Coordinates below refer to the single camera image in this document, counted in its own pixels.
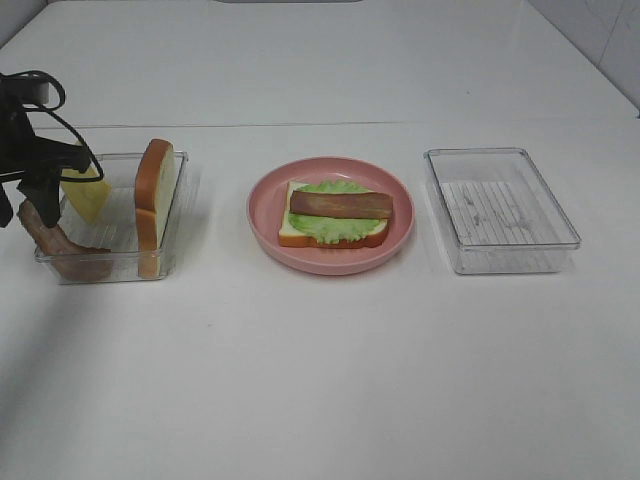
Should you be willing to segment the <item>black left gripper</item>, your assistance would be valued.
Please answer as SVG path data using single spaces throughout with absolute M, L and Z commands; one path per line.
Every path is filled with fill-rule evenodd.
M 12 89 L 13 81 L 18 78 L 47 81 L 49 102 L 46 105 L 22 103 Z M 33 205 L 46 227 L 55 227 L 61 217 L 60 181 L 89 181 L 83 175 L 89 169 L 89 146 L 79 132 L 56 113 L 65 102 L 64 87 L 50 74 L 1 76 L 1 180 L 22 179 L 18 190 Z M 75 137 L 76 143 L 67 144 L 38 136 L 28 118 L 30 113 L 50 116 Z M 64 169 L 81 175 L 64 175 Z M 11 203 L 0 185 L 0 227 L 5 228 L 10 221 Z

